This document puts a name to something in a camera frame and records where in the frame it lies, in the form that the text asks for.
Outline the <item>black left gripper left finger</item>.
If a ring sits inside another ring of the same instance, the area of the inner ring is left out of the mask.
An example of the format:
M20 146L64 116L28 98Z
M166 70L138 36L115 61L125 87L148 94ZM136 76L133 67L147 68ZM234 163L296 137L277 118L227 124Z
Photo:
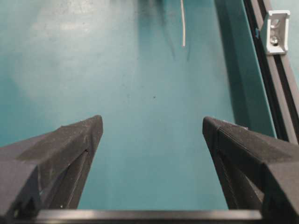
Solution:
M103 134L99 115L0 149L0 216L78 207Z

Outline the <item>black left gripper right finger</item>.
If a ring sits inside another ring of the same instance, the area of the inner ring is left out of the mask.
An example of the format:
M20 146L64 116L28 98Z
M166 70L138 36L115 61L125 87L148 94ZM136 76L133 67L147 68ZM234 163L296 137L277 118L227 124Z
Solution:
M298 223L298 145L212 117L202 132L230 209Z

